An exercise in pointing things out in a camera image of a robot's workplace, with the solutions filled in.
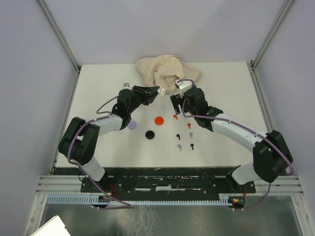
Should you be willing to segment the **white charging case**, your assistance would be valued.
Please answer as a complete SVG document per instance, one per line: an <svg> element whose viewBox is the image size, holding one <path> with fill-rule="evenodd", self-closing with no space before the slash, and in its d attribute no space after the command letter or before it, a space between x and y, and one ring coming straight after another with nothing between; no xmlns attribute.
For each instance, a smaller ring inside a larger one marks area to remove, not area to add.
<svg viewBox="0 0 315 236"><path fill-rule="evenodd" d="M165 95L165 93L166 93L166 90L165 90L164 88L159 88L159 89L158 89L158 93L159 93L159 95L160 95L161 97L163 97L163 96Z"/></svg>

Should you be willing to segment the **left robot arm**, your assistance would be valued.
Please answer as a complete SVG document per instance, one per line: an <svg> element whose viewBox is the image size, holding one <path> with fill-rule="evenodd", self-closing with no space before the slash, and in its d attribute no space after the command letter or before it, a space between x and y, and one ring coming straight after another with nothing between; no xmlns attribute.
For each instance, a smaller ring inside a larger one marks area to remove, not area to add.
<svg viewBox="0 0 315 236"><path fill-rule="evenodd" d="M129 84L125 83L118 95L109 100L109 102L116 100L111 111L102 112L103 106L96 111L98 115L104 116L89 121L79 117L71 120L59 143L59 153L92 179L93 188L99 192L105 191L109 186L109 180L105 177L105 169L94 156L99 136L125 129L131 121L132 112L141 105L152 104L159 94L164 95L165 89L159 86L130 88Z"/></svg>

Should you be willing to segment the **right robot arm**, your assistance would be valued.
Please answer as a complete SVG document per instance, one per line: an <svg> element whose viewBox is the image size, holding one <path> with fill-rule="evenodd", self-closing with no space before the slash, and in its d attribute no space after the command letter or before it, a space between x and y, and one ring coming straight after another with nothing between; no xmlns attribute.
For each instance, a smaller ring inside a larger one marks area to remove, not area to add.
<svg viewBox="0 0 315 236"><path fill-rule="evenodd" d="M260 179L272 183L293 168L293 157L279 131L257 131L234 121L223 110L210 106L197 87L172 95L170 100L176 114L194 118L200 127L224 135L252 153L252 162L229 173L225 181L229 191L238 192L244 184Z"/></svg>

